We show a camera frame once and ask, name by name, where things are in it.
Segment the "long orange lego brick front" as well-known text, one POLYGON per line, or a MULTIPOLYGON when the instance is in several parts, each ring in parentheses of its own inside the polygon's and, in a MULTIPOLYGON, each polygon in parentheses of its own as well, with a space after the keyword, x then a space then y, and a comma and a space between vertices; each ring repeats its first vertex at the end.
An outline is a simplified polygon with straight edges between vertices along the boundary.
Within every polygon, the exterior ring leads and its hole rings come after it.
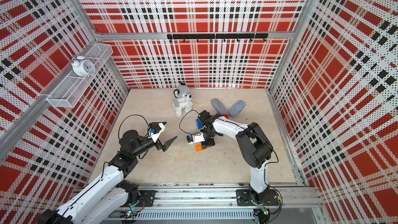
POLYGON ((207 148, 203 148, 201 144, 195 145, 195 151, 199 152, 199 151, 204 151, 207 148))

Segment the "blue square lego brick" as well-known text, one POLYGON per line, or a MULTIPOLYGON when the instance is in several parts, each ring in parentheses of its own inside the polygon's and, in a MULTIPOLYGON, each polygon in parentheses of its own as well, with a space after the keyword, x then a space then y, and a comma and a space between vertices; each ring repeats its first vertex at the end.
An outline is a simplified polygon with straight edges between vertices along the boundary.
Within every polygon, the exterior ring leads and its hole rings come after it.
POLYGON ((202 122, 200 121, 200 119, 197 119, 197 120, 196 120, 196 126, 197 126, 197 128, 198 128, 199 130, 203 128, 203 124, 202 124, 202 122))

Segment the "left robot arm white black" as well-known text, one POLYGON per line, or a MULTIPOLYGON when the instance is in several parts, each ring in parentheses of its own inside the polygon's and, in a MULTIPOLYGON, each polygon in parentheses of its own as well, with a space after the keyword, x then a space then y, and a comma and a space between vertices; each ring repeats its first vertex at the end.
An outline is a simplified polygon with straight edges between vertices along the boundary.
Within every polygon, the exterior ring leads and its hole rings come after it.
POLYGON ((167 151, 175 141, 171 138, 162 144, 159 137, 166 122, 148 124, 147 134, 139 135, 128 130, 119 139, 120 150, 110 162, 103 165, 102 173, 79 194, 56 210, 47 209, 39 224, 99 224, 114 210, 126 203, 137 203, 141 195, 138 186, 126 177, 138 164, 138 157, 155 147, 167 151))

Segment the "purple grey oval case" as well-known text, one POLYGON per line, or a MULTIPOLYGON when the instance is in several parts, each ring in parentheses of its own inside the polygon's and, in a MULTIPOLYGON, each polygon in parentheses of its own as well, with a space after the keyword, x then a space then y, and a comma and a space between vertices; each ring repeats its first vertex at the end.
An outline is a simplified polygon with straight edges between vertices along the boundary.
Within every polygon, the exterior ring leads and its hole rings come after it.
POLYGON ((219 99, 212 99, 211 105, 219 115, 227 115, 228 110, 219 99))

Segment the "grey white husky plush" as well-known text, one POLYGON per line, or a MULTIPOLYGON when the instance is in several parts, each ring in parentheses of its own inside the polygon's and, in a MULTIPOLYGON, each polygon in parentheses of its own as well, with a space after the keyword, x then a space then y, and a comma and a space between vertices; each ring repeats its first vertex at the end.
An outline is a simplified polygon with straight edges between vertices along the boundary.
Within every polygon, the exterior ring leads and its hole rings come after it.
POLYGON ((192 95, 189 87, 184 82, 179 82, 179 86, 173 91, 173 110, 176 117, 181 117, 182 112, 188 113, 193 109, 192 95))

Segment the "blue grey oval case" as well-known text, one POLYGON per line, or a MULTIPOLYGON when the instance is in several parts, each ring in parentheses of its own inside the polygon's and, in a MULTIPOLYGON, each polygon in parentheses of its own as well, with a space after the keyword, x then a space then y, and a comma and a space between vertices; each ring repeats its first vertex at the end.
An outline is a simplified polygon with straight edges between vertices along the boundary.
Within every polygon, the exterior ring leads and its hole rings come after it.
POLYGON ((246 103, 242 100, 237 101, 229 110, 229 116, 237 116, 246 106, 246 103))

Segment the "white alarm clock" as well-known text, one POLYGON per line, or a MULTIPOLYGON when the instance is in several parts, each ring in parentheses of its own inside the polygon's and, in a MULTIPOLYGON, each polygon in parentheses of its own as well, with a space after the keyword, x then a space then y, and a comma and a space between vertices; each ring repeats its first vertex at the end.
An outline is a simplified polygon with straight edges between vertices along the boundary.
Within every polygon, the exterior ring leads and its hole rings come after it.
POLYGON ((72 62, 72 68, 74 73, 79 77, 92 76, 95 74, 94 63, 84 56, 77 56, 76 60, 72 62))

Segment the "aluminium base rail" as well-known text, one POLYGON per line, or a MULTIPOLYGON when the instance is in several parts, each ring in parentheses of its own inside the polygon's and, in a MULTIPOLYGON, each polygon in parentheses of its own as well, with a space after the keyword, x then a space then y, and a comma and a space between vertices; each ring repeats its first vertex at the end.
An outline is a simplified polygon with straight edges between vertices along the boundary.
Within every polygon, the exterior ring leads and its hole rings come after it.
POLYGON ((138 193, 137 203, 120 205, 117 201, 99 221, 247 220, 252 224, 265 214, 271 224, 328 223, 317 190, 300 184, 271 185, 259 201, 250 194, 247 183, 142 184, 138 193))

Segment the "black hook rail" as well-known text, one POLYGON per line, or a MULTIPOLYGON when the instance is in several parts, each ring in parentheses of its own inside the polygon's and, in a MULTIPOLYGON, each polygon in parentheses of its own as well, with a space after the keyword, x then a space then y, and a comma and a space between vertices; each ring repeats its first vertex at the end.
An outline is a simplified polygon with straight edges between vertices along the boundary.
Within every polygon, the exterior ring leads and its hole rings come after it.
POLYGON ((168 40, 200 40, 200 39, 267 39, 268 33, 229 33, 229 34, 168 34, 168 40))

